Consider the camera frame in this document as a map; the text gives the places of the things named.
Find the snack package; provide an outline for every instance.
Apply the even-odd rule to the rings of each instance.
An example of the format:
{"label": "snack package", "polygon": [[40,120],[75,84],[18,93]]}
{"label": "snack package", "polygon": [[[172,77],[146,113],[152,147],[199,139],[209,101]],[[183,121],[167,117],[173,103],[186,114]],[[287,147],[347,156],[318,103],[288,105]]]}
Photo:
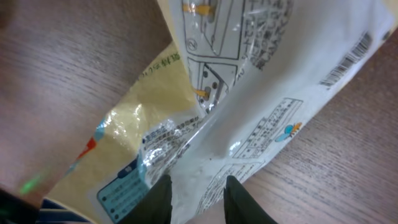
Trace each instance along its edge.
{"label": "snack package", "polygon": [[381,0],[159,0],[171,43],[104,117],[44,208],[117,223],[163,174],[172,223],[264,167],[392,31]]}

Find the bee illustration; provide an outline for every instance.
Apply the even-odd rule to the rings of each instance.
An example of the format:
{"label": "bee illustration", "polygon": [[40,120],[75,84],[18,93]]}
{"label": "bee illustration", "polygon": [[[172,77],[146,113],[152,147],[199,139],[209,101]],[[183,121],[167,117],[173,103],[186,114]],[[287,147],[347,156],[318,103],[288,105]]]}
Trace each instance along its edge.
{"label": "bee illustration", "polygon": [[293,135],[300,129],[301,125],[302,125],[302,123],[299,122],[297,124],[293,124],[293,125],[290,124],[290,125],[286,126],[285,132],[283,134],[281,134],[280,136],[278,136],[275,139],[275,142],[281,142],[281,141],[286,140],[289,137],[293,137]]}

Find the wooden table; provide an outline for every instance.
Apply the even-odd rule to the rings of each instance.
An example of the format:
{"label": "wooden table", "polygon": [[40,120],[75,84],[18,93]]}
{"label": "wooden table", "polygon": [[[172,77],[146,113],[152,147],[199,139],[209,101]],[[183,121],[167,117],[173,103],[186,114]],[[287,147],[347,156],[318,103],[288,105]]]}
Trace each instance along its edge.
{"label": "wooden table", "polygon": [[[2,4],[0,188],[39,206],[171,38],[153,0]],[[397,59],[398,32],[245,183],[276,221],[398,222]],[[191,223],[224,223],[221,204]]]}

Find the cartoon bee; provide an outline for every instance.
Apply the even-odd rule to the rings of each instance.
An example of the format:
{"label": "cartoon bee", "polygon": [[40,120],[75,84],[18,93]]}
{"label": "cartoon bee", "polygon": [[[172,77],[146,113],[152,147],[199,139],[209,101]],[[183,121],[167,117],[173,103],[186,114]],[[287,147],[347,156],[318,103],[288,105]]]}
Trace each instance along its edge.
{"label": "cartoon bee", "polygon": [[299,123],[294,124],[294,125],[286,126],[285,133],[283,133],[280,136],[278,136],[275,139],[275,142],[281,142],[281,141],[286,140],[289,137],[293,137],[293,135],[300,129],[301,125],[302,125],[302,123],[299,122]]}

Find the dark object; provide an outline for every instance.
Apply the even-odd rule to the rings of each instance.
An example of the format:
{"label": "dark object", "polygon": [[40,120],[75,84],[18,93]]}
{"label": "dark object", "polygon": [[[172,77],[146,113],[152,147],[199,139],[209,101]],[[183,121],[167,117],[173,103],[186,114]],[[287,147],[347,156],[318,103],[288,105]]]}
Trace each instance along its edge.
{"label": "dark object", "polygon": [[0,190],[0,223],[35,223],[38,210]]}
{"label": "dark object", "polygon": [[231,175],[224,189],[224,212],[226,224],[277,224]]}
{"label": "dark object", "polygon": [[141,202],[118,224],[166,224],[172,217],[172,181],[163,175]]}

